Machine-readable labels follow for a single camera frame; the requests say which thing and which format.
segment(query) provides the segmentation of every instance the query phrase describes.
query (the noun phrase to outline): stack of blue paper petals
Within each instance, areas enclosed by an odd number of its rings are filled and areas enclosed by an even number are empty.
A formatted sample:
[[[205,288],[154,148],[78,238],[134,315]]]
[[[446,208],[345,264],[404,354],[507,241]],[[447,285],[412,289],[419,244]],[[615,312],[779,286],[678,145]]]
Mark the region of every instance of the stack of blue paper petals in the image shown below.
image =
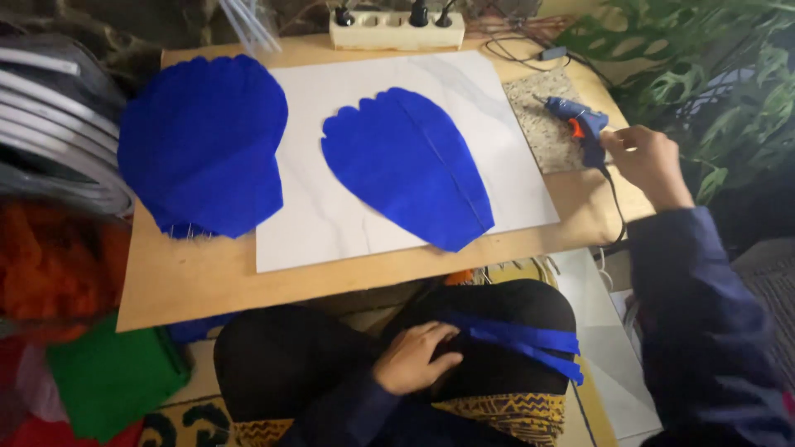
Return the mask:
[[[283,205],[275,153],[287,113],[248,56],[180,63],[128,103],[118,167],[161,231],[237,238]]]

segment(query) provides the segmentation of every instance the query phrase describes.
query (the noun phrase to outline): wooden board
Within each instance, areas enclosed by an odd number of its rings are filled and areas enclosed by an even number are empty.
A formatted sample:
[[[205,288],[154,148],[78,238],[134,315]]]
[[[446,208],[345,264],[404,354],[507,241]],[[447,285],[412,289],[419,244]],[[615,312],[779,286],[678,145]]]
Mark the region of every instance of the wooden board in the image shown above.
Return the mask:
[[[328,35],[285,38],[284,52],[262,55],[267,67],[294,67],[345,60],[394,56],[394,52],[334,51]],[[463,49],[478,49],[483,41],[465,41]],[[535,53],[525,41],[505,44],[511,52]],[[233,56],[240,45],[165,52],[163,66],[195,56]],[[494,62],[502,82],[521,79],[532,71],[520,64],[484,55]],[[554,68],[551,61],[545,68]],[[568,78],[583,102],[625,126],[621,112],[599,78],[582,65],[566,67]],[[643,193],[611,168],[624,216],[648,216],[653,209]],[[221,313],[321,297],[333,293],[388,286],[416,278],[446,274],[516,258],[608,243],[621,228],[610,187],[594,170],[544,176],[561,222],[509,231],[477,239],[459,253],[440,253],[429,247],[326,262],[257,274],[254,233],[231,240],[175,241],[162,235],[152,216],[136,203],[130,258],[117,330],[146,328]]]

